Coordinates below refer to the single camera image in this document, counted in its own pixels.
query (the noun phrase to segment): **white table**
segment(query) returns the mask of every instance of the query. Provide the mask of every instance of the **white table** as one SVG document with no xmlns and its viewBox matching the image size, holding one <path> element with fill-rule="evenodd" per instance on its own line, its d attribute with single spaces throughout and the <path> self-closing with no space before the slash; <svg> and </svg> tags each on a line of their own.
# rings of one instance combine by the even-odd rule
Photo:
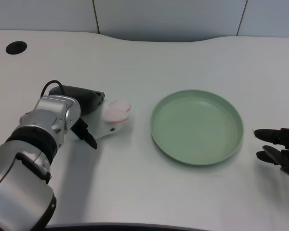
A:
<svg viewBox="0 0 289 231">
<path fill-rule="evenodd" d="M 22 40 L 25 52 L 5 47 Z M 133 42 L 76 32 L 0 31 L 0 144 L 49 80 L 132 102 L 130 124 L 97 151 L 73 134 L 52 164 L 54 224 L 133 222 L 215 231 L 289 231 L 289 176 L 261 162 L 253 129 L 289 128 L 289 38 L 227 37 L 191 43 Z M 164 96 L 216 93 L 242 116 L 233 158 L 178 163 L 154 145 L 149 119 Z"/>
</svg>

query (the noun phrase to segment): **green plate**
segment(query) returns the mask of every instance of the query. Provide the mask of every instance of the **green plate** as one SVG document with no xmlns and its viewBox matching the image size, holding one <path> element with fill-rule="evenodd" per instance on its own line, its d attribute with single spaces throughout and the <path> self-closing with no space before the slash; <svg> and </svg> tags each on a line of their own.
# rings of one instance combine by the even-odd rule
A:
<svg viewBox="0 0 289 231">
<path fill-rule="evenodd" d="M 155 107 L 150 129 L 170 157 L 192 165 L 210 165 L 235 154 L 243 140 L 243 123 L 225 99 L 201 90 L 184 90 Z"/>
</svg>

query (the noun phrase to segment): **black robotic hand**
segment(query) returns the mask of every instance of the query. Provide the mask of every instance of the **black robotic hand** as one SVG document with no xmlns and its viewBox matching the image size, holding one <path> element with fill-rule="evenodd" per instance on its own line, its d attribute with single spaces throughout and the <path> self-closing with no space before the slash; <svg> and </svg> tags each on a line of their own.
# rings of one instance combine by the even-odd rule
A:
<svg viewBox="0 0 289 231">
<path fill-rule="evenodd" d="M 257 152 L 257 157 L 262 161 L 274 165 L 281 165 L 280 170 L 289 175 L 289 129 L 259 129 L 255 130 L 254 134 L 262 141 L 285 146 L 286 150 L 279 151 L 276 148 L 265 145 L 263 146 L 264 151 Z"/>
</svg>

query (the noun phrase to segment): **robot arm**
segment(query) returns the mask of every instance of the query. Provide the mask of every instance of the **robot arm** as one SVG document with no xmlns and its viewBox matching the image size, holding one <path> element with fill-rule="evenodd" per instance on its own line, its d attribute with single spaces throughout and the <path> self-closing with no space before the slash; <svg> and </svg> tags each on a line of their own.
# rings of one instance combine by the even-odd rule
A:
<svg viewBox="0 0 289 231">
<path fill-rule="evenodd" d="M 71 129 L 85 141 L 94 140 L 80 115 L 76 99 L 42 96 L 0 146 L 0 231 L 35 231 L 47 225 L 56 207 L 48 186 L 50 165 L 64 135 Z"/>
</svg>

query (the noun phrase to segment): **black cable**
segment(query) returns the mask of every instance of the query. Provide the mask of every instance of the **black cable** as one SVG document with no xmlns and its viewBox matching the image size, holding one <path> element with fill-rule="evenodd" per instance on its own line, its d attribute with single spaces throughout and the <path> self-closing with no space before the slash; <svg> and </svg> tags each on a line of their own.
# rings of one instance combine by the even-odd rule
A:
<svg viewBox="0 0 289 231">
<path fill-rule="evenodd" d="M 66 95 L 66 91 L 64 90 L 62 84 L 61 84 L 58 80 L 52 80 L 52 81 L 49 81 L 48 83 L 46 83 L 46 85 L 44 86 L 44 88 L 43 88 L 43 90 L 42 90 L 42 93 L 40 94 L 41 97 L 44 96 L 44 93 L 45 93 L 47 87 L 48 87 L 49 85 L 51 85 L 52 83 L 57 83 L 57 84 L 59 85 L 60 90 L 61 90 L 61 94 L 62 94 L 62 95 Z"/>
</svg>

